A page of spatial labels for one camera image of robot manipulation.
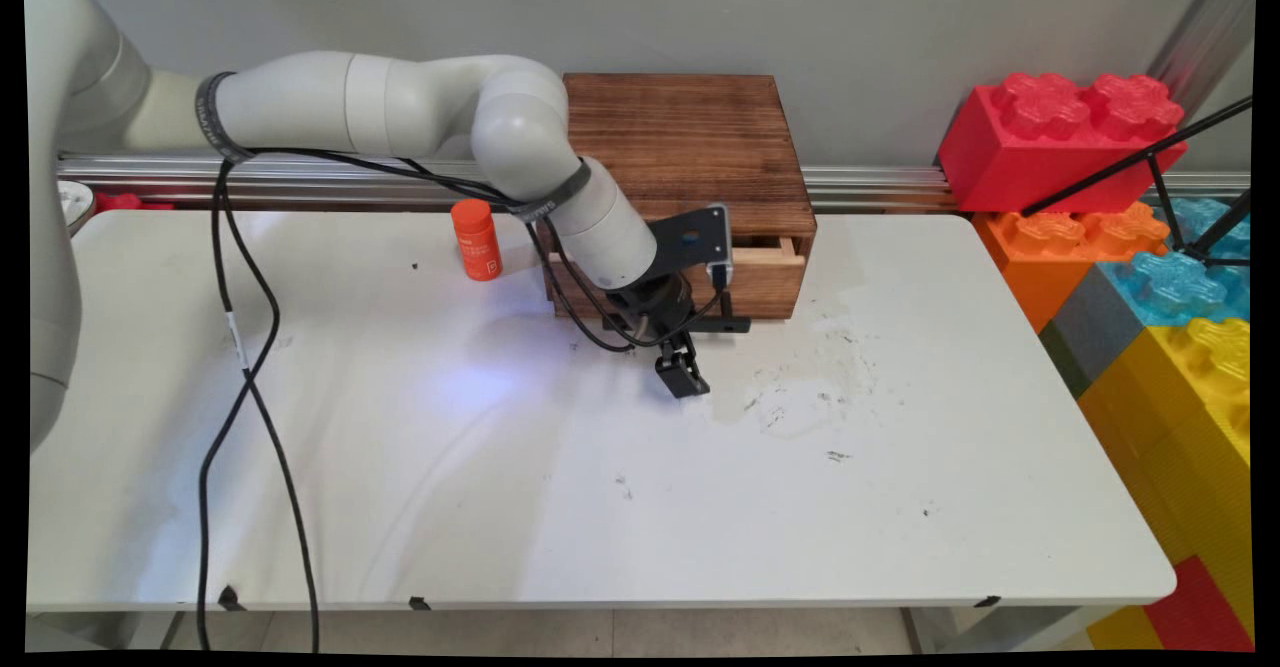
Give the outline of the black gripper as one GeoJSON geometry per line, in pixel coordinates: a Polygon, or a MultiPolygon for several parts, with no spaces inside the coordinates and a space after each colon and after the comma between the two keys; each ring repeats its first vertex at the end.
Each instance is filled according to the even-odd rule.
{"type": "Polygon", "coordinates": [[[684,275],[666,275],[605,294],[602,326],[627,344],[659,347],[655,374],[675,399],[705,396],[710,387],[698,366],[696,347],[684,325],[695,315],[692,288],[684,275]]]}

